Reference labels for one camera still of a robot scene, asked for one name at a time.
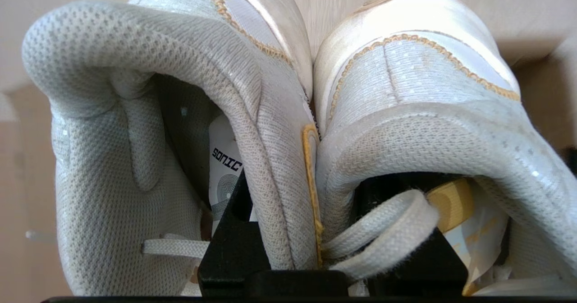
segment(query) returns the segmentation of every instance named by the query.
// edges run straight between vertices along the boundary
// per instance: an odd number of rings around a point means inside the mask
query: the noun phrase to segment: gold trim
[[[321,235],[323,234],[323,223],[321,223],[321,213],[319,207],[319,197],[317,195],[317,186],[315,183],[315,167],[313,166],[313,157],[311,150],[311,142],[309,136],[311,133],[315,137],[316,142],[319,142],[319,133],[315,124],[308,124],[302,131],[302,148],[305,151],[305,166],[307,168],[307,182],[309,184],[309,195],[311,196],[311,206],[313,207],[313,220],[315,222],[315,237],[317,241],[317,264],[321,268],[323,266],[323,258],[321,257]]]
[[[467,75],[467,77],[473,79],[476,83],[481,84],[483,87],[485,87],[485,89],[487,89],[489,91],[493,91],[493,92],[497,93],[497,95],[499,95],[499,96],[503,96],[505,98],[509,98],[509,99],[515,100],[515,101],[521,101],[521,96],[519,96],[514,91],[510,91],[507,89],[503,89],[502,87],[498,87],[497,85],[490,83],[489,81],[487,81],[487,80],[479,77],[475,73],[471,72],[470,69],[465,67],[463,65],[463,63],[461,63],[458,59],[456,59],[455,56],[453,56],[453,54],[451,54],[451,52],[447,51],[445,49],[445,47],[440,46],[436,42],[428,40],[427,38],[424,38],[424,37],[419,37],[417,35],[400,34],[400,35],[394,35],[394,36],[390,36],[388,38],[385,38],[383,41],[375,42],[371,46],[367,46],[367,47],[363,48],[363,50],[356,53],[353,56],[353,58],[348,60],[348,63],[344,67],[344,71],[341,73],[340,79],[339,79],[338,83],[336,84],[336,90],[334,91],[334,95],[332,97],[332,103],[330,104],[329,122],[332,120],[332,116],[334,115],[334,110],[336,109],[336,103],[337,103],[337,100],[339,98],[340,89],[342,88],[343,83],[344,83],[344,78],[347,76],[348,72],[350,71],[351,67],[353,66],[354,61],[359,59],[361,56],[365,55],[367,52],[372,51],[375,47],[385,46],[390,42],[400,41],[400,40],[416,41],[416,42],[419,42],[419,43],[424,44],[426,46],[430,46],[434,50],[437,50],[437,52],[445,55],[445,57],[449,61],[451,61],[451,63],[453,63],[459,71],[465,73]]]
[[[235,20],[233,20],[233,17],[230,15],[229,10],[226,8],[224,0],[211,0],[211,1],[212,3],[214,3],[214,5],[216,5],[216,11],[239,33],[241,33],[246,38],[249,38],[249,40],[255,46],[257,46],[258,49],[264,52],[264,54],[271,56],[273,58],[281,59],[285,61],[287,64],[289,64],[290,67],[293,67],[293,63],[291,63],[289,57],[282,50],[277,50],[272,46],[268,46],[266,44],[263,44],[262,42],[259,42],[258,40],[256,40],[256,38],[252,37],[243,28],[241,28],[241,26]]]

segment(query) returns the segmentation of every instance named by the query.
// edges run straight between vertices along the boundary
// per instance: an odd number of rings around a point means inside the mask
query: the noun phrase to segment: beige wall
[[[27,230],[55,234],[54,157],[49,105],[27,79],[20,45],[35,19],[70,1],[0,0],[0,295],[6,302],[69,294],[56,245],[24,237]],[[296,1],[315,56],[326,34],[367,0]],[[523,101],[540,131],[557,148],[574,144],[577,1],[463,1],[518,64]]]

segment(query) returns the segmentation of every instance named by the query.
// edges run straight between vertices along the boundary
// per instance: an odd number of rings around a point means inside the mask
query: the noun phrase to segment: shoelace
[[[355,282],[386,272],[408,257],[433,232],[439,213],[418,190],[408,190],[381,203],[321,247],[323,258],[344,260],[330,270]],[[357,250],[368,245],[361,253]]]
[[[142,253],[202,259],[209,243],[209,241],[190,240],[181,235],[167,233],[162,239],[145,240],[142,244]],[[192,282],[186,283],[181,295],[202,296],[198,284]]]

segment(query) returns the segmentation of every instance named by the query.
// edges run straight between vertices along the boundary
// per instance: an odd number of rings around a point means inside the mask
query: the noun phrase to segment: white sneaker
[[[470,9],[457,0],[368,3],[325,39],[314,83],[323,258],[375,239],[331,268],[352,280],[390,270],[437,226],[436,210],[413,190],[347,230],[363,180],[453,173],[478,176],[515,221],[511,272],[488,292],[575,293],[577,182],[532,127],[513,73]],[[521,293],[512,290],[518,279]]]
[[[75,295],[187,286],[208,243],[201,202],[221,111],[270,265],[317,266],[311,55],[293,0],[79,1],[30,28],[23,62],[51,103],[58,245]]]

